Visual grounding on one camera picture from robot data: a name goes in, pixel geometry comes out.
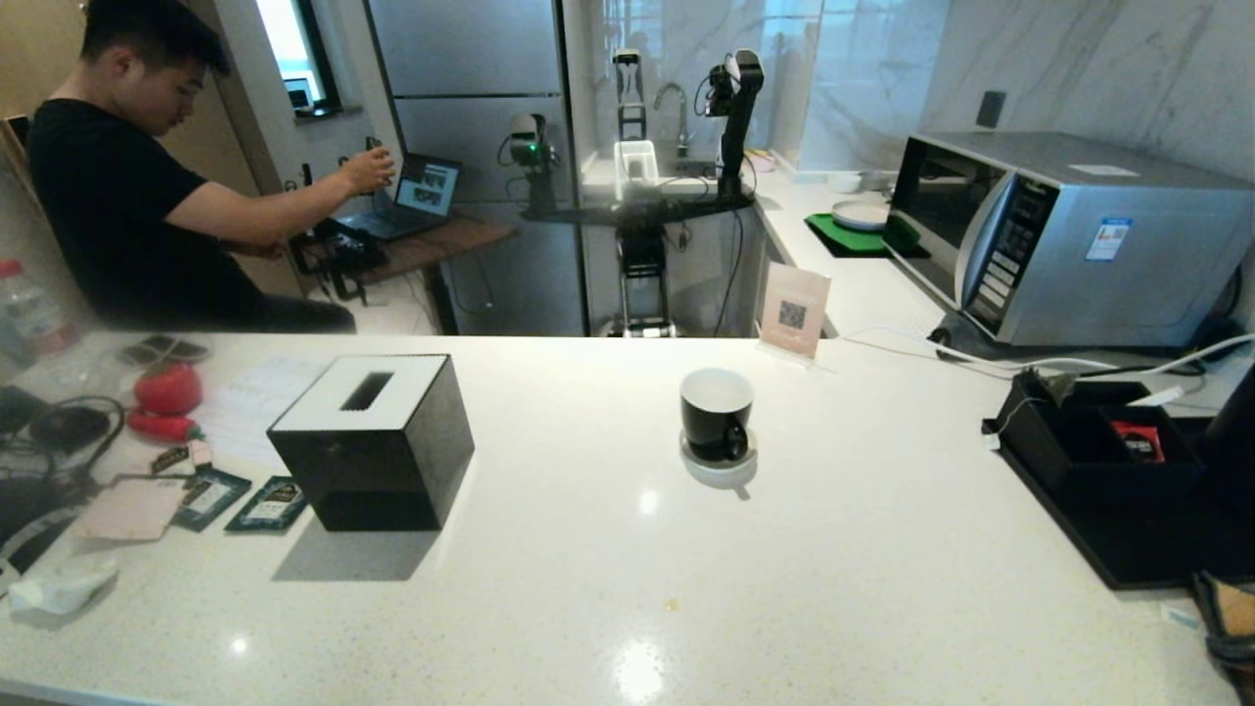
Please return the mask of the black electric kettle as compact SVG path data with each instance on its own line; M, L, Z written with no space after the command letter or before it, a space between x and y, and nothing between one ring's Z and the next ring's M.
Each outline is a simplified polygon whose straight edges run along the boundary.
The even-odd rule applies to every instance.
M1207 425L1200 453L1224 557L1242 581L1255 581L1255 365Z

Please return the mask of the teal tea bag packet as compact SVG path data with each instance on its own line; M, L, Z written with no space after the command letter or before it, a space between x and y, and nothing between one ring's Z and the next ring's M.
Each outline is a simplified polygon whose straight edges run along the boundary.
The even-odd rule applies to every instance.
M292 477L272 477L228 520L228 533L282 533L307 508L307 497Z
M174 512L172 525L184 530L206 530L223 510L246 495L252 487L251 479L220 472L212 466L201 468L184 483L184 497Z

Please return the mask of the white round coaster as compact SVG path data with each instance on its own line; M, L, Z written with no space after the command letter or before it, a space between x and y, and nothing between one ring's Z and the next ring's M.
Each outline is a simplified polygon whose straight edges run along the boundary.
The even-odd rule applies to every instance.
M708 461L699 459L693 451L690 441L686 441L684 433L678 434L678 451L681 461L690 477L714 488L740 488L748 485L758 469L758 438L754 430L747 431L748 450L739 460L733 461Z

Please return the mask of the pink QR code sign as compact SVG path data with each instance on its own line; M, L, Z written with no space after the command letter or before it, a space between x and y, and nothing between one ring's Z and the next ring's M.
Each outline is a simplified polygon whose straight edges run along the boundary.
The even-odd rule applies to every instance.
M832 280L811 270L768 265L758 341L773 356L813 367L820 354Z

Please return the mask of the wooden desk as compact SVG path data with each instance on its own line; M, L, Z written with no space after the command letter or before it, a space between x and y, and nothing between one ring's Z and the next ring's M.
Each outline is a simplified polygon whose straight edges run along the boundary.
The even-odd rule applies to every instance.
M427 319L430 320L435 334L458 335L459 327L454 313L456 295L453 293L452 278L444 276L446 265L448 261L476 253L476 251L483 250L483 247L489 245L498 245L498 242L515 236L515 227L507 227L507 224L497 223L497 221L453 218L447 224L443 224L443 227L435 227L417 234L393 241L376 240L382 250L388 255L389 263L379 270L371 270L364 277L369 298L368 307L371 307L371 303L374 303L371 300L373 286L387 283L387 281L394 278L420 276L425 282L425 301L430 303L430 313ZM318 278L312 278L320 286ZM333 293L330 281L326 282L326 287L330 290L330 295L326 293L328 298L341 301L341 303L350 303L350 301L361 303L358 298L351 298L350 301L336 298L335 293Z

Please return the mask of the open laptop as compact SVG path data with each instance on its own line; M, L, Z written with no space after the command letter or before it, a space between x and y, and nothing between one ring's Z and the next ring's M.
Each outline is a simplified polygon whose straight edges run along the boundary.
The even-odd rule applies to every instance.
M400 174L382 189L363 229L393 241L447 224L462 164L428 155L405 155Z

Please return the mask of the white plate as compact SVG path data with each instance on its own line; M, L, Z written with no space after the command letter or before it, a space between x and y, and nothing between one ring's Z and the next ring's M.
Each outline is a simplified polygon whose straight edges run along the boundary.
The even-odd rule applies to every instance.
M858 199L840 201L830 207L836 224L861 232L882 232L890 218L890 204Z

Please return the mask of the black teleoperation leader arms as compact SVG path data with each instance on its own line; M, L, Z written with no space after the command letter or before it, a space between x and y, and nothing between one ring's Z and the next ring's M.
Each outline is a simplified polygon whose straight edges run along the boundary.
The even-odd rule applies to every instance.
M324 293L330 281L336 298L360 300L368 307L364 277L389 263L379 242L359 228L338 219L323 219L312 228L287 240L287 251L301 276L316 277Z

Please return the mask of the silver refrigerator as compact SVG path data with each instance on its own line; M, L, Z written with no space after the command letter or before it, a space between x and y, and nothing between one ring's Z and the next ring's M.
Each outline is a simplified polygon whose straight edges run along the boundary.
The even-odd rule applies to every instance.
M441 268L448 334L587 335L577 224L525 219L515 117L538 115L560 209L577 204L569 71L557 0L365 0L394 123L413 155L462 167L452 211L508 236Z

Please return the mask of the printed white paper sheet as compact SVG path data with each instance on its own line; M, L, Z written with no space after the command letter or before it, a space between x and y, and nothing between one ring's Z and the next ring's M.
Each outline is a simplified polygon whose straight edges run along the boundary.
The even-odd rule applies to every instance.
M269 428L325 369L301 359L271 357L247 374L206 387L192 419L212 451L285 475L287 469L269 441Z

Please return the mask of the torn brown packet strip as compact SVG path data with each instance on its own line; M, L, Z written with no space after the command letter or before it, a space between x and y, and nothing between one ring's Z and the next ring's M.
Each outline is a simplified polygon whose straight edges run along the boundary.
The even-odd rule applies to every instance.
M152 477L195 477L198 472L211 468L215 455L211 446L202 439L192 439L184 445L172 446L159 453L151 461Z

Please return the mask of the red sachet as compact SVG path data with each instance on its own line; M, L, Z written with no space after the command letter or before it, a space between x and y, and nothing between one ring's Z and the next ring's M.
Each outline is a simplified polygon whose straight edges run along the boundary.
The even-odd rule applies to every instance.
M1113 420L1111 426L1119 440L1124 443L1126 450L1130 451L1130 456L1135 461L1145 461L1145 464L1166 461L1160 431L1156 426L1124 420Z

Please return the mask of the pink torn packet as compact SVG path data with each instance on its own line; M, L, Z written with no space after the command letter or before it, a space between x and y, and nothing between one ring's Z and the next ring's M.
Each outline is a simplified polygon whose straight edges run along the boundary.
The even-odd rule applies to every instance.
M184 497L184 479L120 479L77 520L85 539L159 540Z

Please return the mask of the person in black shirt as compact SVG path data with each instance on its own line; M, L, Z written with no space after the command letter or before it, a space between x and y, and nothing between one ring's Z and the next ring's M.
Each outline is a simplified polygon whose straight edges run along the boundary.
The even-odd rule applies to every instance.
M179 0L89 0L77 66L36 108L28 173L77 286L114 329L355 334L349 310L264 293L237 256L287 238L390 186L376 147L276 196L242 196L179 164L162 138L192 117L220 36Z

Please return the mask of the black serving tray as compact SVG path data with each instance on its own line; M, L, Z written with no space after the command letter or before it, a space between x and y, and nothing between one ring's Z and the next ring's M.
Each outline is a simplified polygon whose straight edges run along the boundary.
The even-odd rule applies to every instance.
M1207 419L1173 419L1199 455ZM1027 474L1008 465L1111 589L1183 588L1199 572L1242 581L1221 549L1221 528L1204 478L1175 502L1071 505L1055 502Z

